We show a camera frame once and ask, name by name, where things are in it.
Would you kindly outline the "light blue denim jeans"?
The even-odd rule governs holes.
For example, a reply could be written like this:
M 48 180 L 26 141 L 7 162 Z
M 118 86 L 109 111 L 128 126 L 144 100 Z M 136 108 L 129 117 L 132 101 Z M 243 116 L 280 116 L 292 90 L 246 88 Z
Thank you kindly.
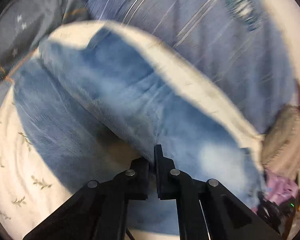
M 215 178 L 247 207 L 264 190 L 260 140 L 208 77 L 138 29 L 82 35 L 83 46 L 48 38 L 15 77 L 14 100 L 31 144 L 76 192 L 110 180 L 135 153 L 160 144 L 192 178 Z

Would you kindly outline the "cream leaf-print bed sheet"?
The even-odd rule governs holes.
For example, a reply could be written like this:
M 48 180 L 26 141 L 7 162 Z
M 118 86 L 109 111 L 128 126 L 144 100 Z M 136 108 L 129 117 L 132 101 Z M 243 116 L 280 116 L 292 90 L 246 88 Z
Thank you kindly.
M 59 27 L 52 34 L 44 37 L 41 42 L 52 38 L 57 42 L 68 42 L 74 48 L 81 48 L 83 46 L 82 35 L 91 35 L 101 28 L 138 29 L 123 27 L 111 21 L 99 23 L 88 21 Z M 156 39 L 160 44 L 179 55 L 160 39 Z M 38 55 L 38 47 L 21 66 L 34 55 Z M 22 239 L 75 193 L 70 192 L 52 173 L 23 129 L 14 100 L 15 77 L 18 72 L 19 70 L 13 77 L 12 85 L 0 107 L 0 223 L 13 239 Z M 258 133 L 251 124 L 250 126 L 261 142 Z M 260 151 L 261 146 L 255 154 L 255 163 L 260 166 L 262 174 L 258 157 Z M 139 153 L 133 155 L 133 159 L 138 157 L 142 156 Z M 130 163 L 120 172 L 128 169 Z

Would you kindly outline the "purple floral cloth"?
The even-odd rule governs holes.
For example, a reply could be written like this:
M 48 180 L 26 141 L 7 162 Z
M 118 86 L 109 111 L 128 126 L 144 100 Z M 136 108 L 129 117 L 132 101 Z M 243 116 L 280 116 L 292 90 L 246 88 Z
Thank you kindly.
M 298 185 L 289 178 L 279 176 L 271 170 L 265 169 L 264 171 L 265 188 L 264 191 L 258 193 L 259 203 L 251 210 L 256 213 L 261 200 L 268 200 L 277 206 L 290 198 L 296 198 L 299 192 Z

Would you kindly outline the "beige striped floral pillow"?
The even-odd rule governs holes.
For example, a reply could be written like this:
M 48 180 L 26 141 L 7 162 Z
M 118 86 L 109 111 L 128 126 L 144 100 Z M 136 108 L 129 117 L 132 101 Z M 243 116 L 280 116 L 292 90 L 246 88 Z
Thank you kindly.
M 295 180 L 300 169 L 300 111 L 286 105 L 263 141 L 261 163 L 278 176 Z

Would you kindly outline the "blue striped pillow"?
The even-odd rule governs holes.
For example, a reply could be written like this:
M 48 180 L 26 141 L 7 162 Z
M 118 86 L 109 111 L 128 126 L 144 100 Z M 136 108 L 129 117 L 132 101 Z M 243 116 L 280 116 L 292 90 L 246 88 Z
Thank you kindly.
M 261 0 L 84 0 L 95 20 L 142 29 L 173 48 L 266 133 L 295 92 L 281 31 Z

